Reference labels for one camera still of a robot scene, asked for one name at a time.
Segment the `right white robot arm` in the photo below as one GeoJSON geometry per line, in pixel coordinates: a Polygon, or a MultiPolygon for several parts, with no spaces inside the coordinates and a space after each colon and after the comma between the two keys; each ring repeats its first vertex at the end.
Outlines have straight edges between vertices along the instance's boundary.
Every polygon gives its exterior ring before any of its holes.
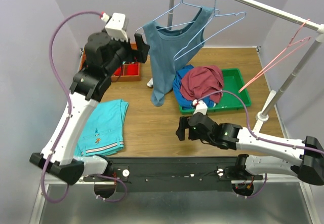
{"type": "Polygon", "coordinates": [[[323,147],[315,137],[307,136],[300,140],[256,134],[240,125],[217,124],[202,113],[180,117],[176,130],[180,141],[185,139],[186,130],[190,140],[200,140],[223,150],[263,153],[262,157],[248,155],[237,159],[233,174],[238,179],[270,173],[295,176],[308,184],[323,185],[323,147]]]}

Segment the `grey-blue tank top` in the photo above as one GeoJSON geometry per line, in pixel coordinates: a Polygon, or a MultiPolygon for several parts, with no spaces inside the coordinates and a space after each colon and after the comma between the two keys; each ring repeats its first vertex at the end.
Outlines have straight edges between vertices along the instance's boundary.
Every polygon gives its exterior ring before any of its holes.
{"type": "Polygon", "coordinates": [[[147,44],[153,81],[151,102],[162,106],[165,95],[173,88],[176,72],[203,47],[205,25],[213,13],[212,8],[201,7],[192,22],[181,29],[168,30],[156,21],[143,26],[147,44]]]}

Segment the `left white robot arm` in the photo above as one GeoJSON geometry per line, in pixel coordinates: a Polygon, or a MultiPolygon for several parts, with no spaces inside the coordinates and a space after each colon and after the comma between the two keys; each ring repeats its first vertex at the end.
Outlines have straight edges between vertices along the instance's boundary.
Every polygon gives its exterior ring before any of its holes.
{"type": "Polygon", "coordinates": [[[68,102],[46,146],[30,156],[30,163],[68,185],[82,176],[96,175],[109,180],[112,168],[104,157],[74,157],[81,132],[94,109],[111,85],[111,77],[124,62],[145,63],[149,45],[141,34],[134,35],[136,47],[129,41],[116,41],[107,32],[93,33],[84,46],[85,60],[67,91],[68,102]]]}

